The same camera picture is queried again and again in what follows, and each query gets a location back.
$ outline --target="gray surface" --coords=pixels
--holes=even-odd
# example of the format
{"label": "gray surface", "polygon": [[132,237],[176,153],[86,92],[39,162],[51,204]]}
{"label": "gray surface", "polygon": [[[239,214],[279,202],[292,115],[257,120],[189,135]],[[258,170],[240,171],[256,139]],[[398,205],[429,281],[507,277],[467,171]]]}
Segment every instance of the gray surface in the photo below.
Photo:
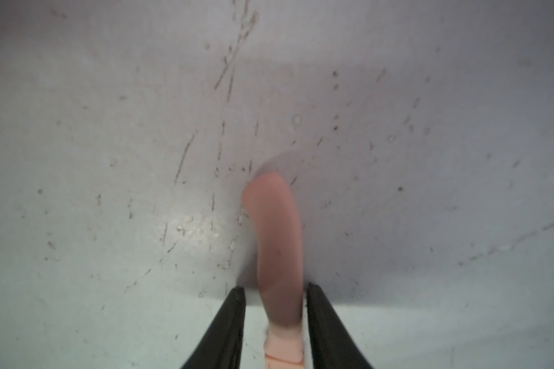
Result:
{"label": "gray surface", "polygon": [[267,162],[374,365],[554,368],[554,0],[244,7],[0,2],[0,368],[177,367]]}

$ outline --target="pink food item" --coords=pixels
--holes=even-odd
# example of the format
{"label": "pink food item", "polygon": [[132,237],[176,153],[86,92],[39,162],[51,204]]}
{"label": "pink food item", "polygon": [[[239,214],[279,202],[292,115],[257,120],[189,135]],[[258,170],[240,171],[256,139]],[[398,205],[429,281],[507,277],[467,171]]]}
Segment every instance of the pink food item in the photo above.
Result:
{"label": "pink food item", "polygon": [[266,367],[303,368],[303,250],[295,199],[273,172],[246,186],[242,203],[259,241],[257,282],[269,318]]}

